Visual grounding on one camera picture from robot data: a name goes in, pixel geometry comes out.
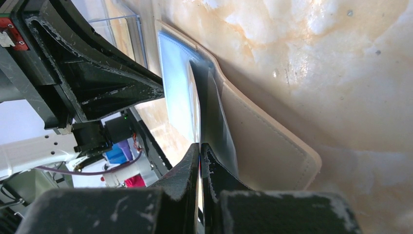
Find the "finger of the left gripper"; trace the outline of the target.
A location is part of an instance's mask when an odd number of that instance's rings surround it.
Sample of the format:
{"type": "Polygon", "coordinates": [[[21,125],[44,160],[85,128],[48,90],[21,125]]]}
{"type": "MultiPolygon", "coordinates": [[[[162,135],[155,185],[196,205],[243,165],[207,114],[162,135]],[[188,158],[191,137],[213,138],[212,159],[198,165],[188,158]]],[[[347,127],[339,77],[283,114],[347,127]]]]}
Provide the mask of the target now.
{"type": "Polygon", "coordinates": [[[81,122],[164,97],[162,79],[100,36],[69,0],[26,0],[21,18],[58,98],[81,122]]]}

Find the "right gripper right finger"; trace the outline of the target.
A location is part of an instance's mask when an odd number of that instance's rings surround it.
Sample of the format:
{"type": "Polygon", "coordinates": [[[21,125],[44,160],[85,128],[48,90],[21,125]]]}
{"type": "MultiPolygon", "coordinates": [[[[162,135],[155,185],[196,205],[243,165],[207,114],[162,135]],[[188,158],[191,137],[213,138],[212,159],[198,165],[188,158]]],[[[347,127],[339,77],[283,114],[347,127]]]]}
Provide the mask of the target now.
{"type": "Polygon", "coordinates": [[[255,191],[200,149],[204,229],[207,234],[359,234],[348,203],[333,193],[255,191]]]}

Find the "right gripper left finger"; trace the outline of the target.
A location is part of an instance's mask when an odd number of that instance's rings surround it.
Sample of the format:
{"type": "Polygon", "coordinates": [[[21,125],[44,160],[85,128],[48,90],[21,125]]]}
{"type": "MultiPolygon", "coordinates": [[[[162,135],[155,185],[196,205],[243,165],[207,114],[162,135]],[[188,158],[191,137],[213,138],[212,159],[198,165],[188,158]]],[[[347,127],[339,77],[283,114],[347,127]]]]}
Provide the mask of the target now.
{"type": "Polygon", "coordinates": [[[53,189],[37,198],[19,234],[194,234],[199,144],[146,188],[53,189]]]}

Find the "clear plastic card box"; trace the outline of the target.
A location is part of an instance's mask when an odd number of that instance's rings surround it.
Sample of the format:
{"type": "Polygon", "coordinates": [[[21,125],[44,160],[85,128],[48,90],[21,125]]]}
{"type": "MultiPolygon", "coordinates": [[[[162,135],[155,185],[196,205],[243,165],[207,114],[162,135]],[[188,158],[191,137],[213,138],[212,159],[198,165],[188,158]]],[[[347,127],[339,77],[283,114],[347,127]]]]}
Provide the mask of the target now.
{"type": "Polygon", "coordinates": [[[72,3],[106,41],[148,67],[140,16],[124,0],[74,0],[72,3]]]}

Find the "yellow credit card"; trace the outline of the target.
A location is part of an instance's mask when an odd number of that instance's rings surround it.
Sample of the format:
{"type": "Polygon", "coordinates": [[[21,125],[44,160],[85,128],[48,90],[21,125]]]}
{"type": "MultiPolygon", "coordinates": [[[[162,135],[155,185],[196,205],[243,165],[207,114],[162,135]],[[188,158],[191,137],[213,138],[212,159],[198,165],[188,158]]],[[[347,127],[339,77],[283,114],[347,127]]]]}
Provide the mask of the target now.
{"type": "MultiPolygon", "coordinates": [[[[199,96],[197,91],[196,79],[195,79],[196,64],[193,61],[188,63],[188,75],[190,83],[190,99],[192,105],[192,124],[193,124],[193,138],[194,142],[201,149],[201,108],[199,102],[199,96]]],[[[204,212],[204,198],[203,198],[203,185],[201,176],[201,160],[199,159],[198,169],[198,208],[201,212],[204,212]]]]}

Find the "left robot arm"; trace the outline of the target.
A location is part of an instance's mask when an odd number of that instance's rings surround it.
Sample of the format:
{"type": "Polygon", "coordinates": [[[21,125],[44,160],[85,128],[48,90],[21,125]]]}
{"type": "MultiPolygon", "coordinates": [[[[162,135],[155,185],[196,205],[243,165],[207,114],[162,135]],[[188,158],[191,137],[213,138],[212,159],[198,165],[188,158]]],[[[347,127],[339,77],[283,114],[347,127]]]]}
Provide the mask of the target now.
{"type": "Polygon", "coordinates": [[[32,120],[11,111],[8,131],[18,139],[0,146],[0,176],[94,156],[130,137],[135,120],[101,120],[164,97],[162,79],[99,35],[70,0],[0,3],[0,101],[25,100],[45,133],[31,136],[32,120]]]}

